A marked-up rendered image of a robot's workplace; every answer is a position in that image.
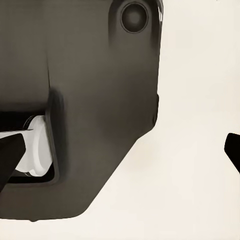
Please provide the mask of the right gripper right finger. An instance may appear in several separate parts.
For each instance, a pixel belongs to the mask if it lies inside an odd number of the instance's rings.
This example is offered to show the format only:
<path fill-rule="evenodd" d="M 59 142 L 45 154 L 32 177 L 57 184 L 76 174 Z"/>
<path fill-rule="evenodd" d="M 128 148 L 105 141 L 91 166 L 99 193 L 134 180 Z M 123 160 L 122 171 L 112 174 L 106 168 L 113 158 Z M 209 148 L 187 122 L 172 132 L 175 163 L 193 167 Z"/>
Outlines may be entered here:
<path fill-rule="evenodd" d="M 228 133 L 224 151 L 240 173 L 240 135 Z"/>

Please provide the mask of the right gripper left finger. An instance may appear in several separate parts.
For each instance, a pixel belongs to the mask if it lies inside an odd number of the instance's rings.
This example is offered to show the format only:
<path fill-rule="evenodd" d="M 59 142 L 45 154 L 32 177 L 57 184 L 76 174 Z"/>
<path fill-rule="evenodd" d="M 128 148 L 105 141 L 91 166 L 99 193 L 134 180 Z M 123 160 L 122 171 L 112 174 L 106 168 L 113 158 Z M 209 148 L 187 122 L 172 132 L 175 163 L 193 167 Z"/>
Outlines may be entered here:
<path fill-rule="evenodd" d="M 0 193 L 25 153 L 22 133 L 0 138 Z"/>

